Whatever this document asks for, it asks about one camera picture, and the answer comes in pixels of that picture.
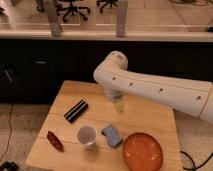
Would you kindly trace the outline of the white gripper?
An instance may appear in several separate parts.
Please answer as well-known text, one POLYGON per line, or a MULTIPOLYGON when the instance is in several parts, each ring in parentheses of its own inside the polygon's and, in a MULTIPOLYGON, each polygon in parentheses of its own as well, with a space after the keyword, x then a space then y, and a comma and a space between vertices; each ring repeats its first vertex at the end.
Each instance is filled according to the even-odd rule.
POLYGON ((124 107, 123 99, 120 98, 122 96, 122 92, 119 91, 119 90, 106 88, 105 94, 106 94, 106 96, 109 100, 115 100, 116 99, 113 102, 114 108, 115 108, 115 110, 118 114, 123 114, 125 107, 124 107))

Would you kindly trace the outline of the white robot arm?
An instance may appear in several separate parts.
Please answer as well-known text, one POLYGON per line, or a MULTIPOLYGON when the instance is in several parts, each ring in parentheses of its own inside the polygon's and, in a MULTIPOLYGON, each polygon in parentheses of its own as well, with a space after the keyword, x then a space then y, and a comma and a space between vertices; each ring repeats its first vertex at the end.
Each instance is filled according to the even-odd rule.
POLYGON ((128 93, 213 124, 213 82, 135 73, 127 67, 127 57, 112 51, 93 73, 111 101, 128 93))

